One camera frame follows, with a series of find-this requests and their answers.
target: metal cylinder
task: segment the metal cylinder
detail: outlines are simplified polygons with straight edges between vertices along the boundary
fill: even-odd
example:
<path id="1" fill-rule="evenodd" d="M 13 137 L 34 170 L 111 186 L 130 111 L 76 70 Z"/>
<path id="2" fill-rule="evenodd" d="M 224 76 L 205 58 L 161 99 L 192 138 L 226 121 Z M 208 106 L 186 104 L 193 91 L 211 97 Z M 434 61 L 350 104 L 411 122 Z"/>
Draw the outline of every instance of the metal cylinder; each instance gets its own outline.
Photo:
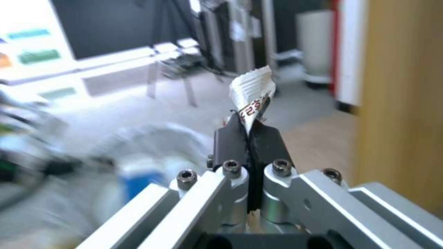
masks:
<path id="1" fill-rule="evenodd" d="M 177 185 L 181 190 L 189 190 L 197 182 L 197 174 L 190 169 L 182 170 L 177 174 Z"/>
<path id="2" fill-rule="evenodd" d="M 231 174 L 232 172 L 233 171 L 228 171 L 228 175 L 232 176 L 233 175 Z M 228 178 L 228 175 L 226 175 L 226 170 L 224 169 L 224 167 L 218 168 L 216 174 L 224 175 L 226 178 Z M 232 198 L 233 200 L 233 206 L 231 213 L 223 221 L 224 225 L 233 226 L 246 222 L 246 216 L 248 211 L 247 208 L 248 208 L 249 175 L 248 171 L 241 166 L 240 166 L 240 172 L 238 174 L 239 175 L 237 178 L 230 179 L 231 188 L 232 188 L 232 194 L 230 198 Z"/>
<path id="3" fill-rule="evenodd" d="M 276 159 L 272 163 L 272 171 L 278 176 L 291 175 L 292 163 L 285 159 Z"/>
<path id="4" fill-rule="evenodd" d="M 288 207 L 266 190 L 263 190 L 260 213 L 273 223 L 285 223 L 289 221 Z"/>

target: floor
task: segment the floor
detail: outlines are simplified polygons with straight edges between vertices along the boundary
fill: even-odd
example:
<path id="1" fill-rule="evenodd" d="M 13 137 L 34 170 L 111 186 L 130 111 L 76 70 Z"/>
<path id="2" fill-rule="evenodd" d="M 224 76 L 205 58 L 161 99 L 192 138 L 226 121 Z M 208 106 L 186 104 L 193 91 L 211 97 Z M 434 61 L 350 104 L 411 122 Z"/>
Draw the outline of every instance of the floor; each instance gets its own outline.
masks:
<path id="1" fill-rule="evenodd" d="M 329 92 L 307 88 L 301 80 L 301 70 L 298 65 L 282 69 L 277 83 L 278 94 L 264 115 L 267 125 L 282 132 L 337 113 Z M 146 124 L 172 122 L 212 137 L 214 130 L 221 126 L 222 118 L 229 116 L 230 110 L 235 108 L 229 98 L 230 78 L 224 78 L 224 83 L 220 83 L 206 71 L 190 77 L 198 105 L 195 108 L 188 105 L 180 79 L 161 79 L 157 83 L 156 99 L 147 97 L 141 72 L 135 69 L 133 79 L 125 73 L 124 80 L 130 81 L 130 88 L 57 109 L 56 115 L 69 124 L 62 136 L 68 152 L 87 153 L 98 140 L 120 128 Z M 115 74 L 107 74 L 92 81 L 99 86 L 121 79 Z"/>
<path id="2" fill-rule="evenodd" d="M 230 78 L 223 78 L 224 82 L 220 83 L 204 70 L 190 77 L 198 105 L 192 107 L 187 103 L 181 80 L 162 78 L 157 84 L 156 98 L 147 97 L 144 72 L 137 68 L 132 77 L 128 77 L 131 74 L 126 71 L 124 77 L 105 74 L 90 78 L 85 81 L 98 84 L 94 92 L 97 97 L 60 102 L 54 107 L 54 114 L 69 124 L 60 137 L 68 153 L 87 154 L 98 141 L 119 129 L 148 124 L 177 123 L 212 139 L 214 130 L 221 127 L 222 119 L 234 109 L 229 98 Z M 130 87 L 113 93 L 99 85 L 123 80 L 129 81 Z M 302 68 L 298 65 L 284 67 L 277 85 L 278 94 L 266 110 L 265 124 L 280 130 L 298 170 L 333 167 L 340 170 L 345 179 L 350 178 L 356 118 L 337 111 L 327 90 L 307 88 L 302 80 Z M 33 214 L 24 210 L 11 212 L 0 221 L 25 223 L 29 232 L 38 230 L 37 223 L 31 226 Z M 14 218 L 17 216 L 21 217 L 20 221 Z M 4 238 L 11 236 L 10 228 Z"/>

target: black tripod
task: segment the black tripod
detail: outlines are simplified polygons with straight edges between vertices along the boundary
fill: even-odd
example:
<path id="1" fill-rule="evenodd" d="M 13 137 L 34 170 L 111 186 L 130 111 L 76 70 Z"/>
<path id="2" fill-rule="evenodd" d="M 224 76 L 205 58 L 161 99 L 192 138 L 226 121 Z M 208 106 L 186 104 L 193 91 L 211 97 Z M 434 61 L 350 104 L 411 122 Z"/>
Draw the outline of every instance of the black tripod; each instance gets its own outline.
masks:
<path id="1" fill-rule="evenodd" d="M 146 0 L 136 0 L 136 4 L 141 8 L 144 7 L 145 3 Z M 165 23 L 164 17 L 169 16 L 172 17 L 167 20 L 169 22 L 170 30 L 172 32 L 171 34 L 172 41 L 179 48 L 179 52 L 181 52 L 182 54 L 183 52 L 180 49 L 180 45 L 177 44 L 178 41 L 178 31 L 176 27 L 177 20 L 175 19 L 176 15 L 174 15 L 174 12 L 172 11 L 173 9 L 175 9 L 175 12 L 178 13 L 180 21 L 183 24 L 185 24 L 185 27 L 190 37 L 194 40 L 197 40 L 197 36 L 195 35 L 195 30 L 192 28 L 190 22 L 188 21 L 182 9 L 180 8 L 179 4 L 177 3 L 177 0 L 155 0 L 155 11 L 153 16 L 153 22 L 151 24 L 152 25 L 151 37 L 153 39 L 150 42 L 150 46 L 154 48 L 155 44 L 162 42 L 162 37 L 160 35 Z M 154 56 L 156 55 L 159 55 L 159 52 L 155 50 Z M 158 61 L 155 60 L 155 62 L 152 65 L 150 65 L 148 69 L 148 96 L 150 96 L 151 98 L 155 98 L 155 83 L 157 81 L 158 68 L 159 68 Z M 185 85 L 185 91 L 189 104 L 191 106 L 196 107 L 197 104 L 191 82 L 187 78 L 185 72 L 182 72 L 180 76 L 183 78 L 183 83 Z"/>

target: silver metal frame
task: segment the silver metal frame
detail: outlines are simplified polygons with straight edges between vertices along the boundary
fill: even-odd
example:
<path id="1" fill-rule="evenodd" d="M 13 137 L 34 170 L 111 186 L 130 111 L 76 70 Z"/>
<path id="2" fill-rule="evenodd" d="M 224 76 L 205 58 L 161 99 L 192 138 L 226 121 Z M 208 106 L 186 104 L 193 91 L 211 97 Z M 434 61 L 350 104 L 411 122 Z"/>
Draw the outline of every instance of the silver metal frame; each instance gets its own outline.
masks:
<path id="1" fill-rule="evenodd" d="M 150 184 L 77 248 L 135 248 L 178 201 L 177 192 Z"/>
<path id="2" fill-rule="evenodd" d="M 279 177 L 264 170 L 264 189 L 313 233 L 336 231 L 357 248 L 420 248 L 318 170 Z"/>
<path id="3" fill-rule="evenodd" d="M 205 172 L 139 248 L 192 248 L 204 232 L 215 233 L 231 212 L 228 179 Z"/>
<path id="4" fill-rule="evenodd" d="M 204 233 L 242 233 L 248 177 L 244 168 L 234 179 L 207 171 L 180 201 L 151 184 L 79 248 L 192 248 Z M 267 233 L 335 231 L 355 248 L 443 247 L 441 220 L 377 183 L 348 189 L 318 170 L 278 176 L 270 164 L 263 190 L 258 224 Z"/>
<path id="5" fill-rule="evenodd" d="M 443 221 L 379 183 L 349 192 L 424 248 L 443 247 Z"/>

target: metal plate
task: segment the metal plate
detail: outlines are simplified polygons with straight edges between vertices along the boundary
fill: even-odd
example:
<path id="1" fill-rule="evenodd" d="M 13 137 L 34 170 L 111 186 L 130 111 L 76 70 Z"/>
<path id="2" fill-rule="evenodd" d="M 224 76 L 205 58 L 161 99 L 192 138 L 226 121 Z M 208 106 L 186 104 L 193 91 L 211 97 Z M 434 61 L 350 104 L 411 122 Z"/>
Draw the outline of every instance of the metal plate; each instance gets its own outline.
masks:
<path id="1" fill-rule="evenodd" d="M 150 184 L 77 248 L 136 248 L 178 201 L 176 191 Z"/>

